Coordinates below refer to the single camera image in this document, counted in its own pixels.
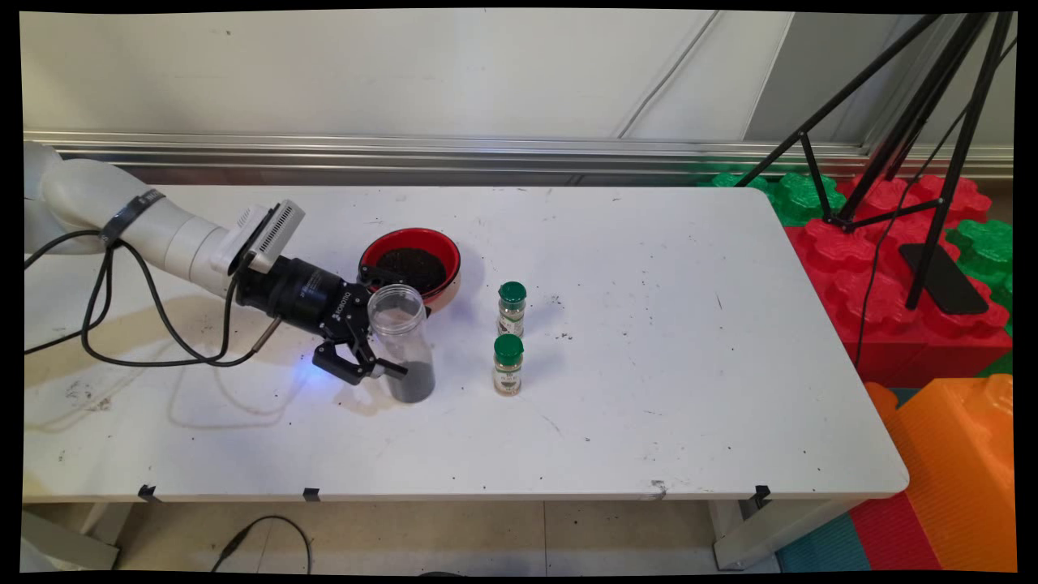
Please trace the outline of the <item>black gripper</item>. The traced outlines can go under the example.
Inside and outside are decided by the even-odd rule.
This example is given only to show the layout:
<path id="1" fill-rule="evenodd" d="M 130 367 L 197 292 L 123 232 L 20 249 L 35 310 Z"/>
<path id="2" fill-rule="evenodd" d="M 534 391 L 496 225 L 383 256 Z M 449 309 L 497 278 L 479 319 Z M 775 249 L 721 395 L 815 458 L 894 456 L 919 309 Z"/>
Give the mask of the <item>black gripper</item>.
<path id="1" fill-rule="evenodd" d="M 379 358 L 366 340 L 371 333 L 367 304 L 372 294 L 404 285 L 405 278 L 375 265 L 361 265 L 357 282 L 300 259 L 278 256 L 266 272 L 246 268 L 238 275 L 236 303 L 271 318 L 325 337 L 315 347 L 319 369 L 359 385 L 382 376 L 404 380 L 407 366 Z"/>

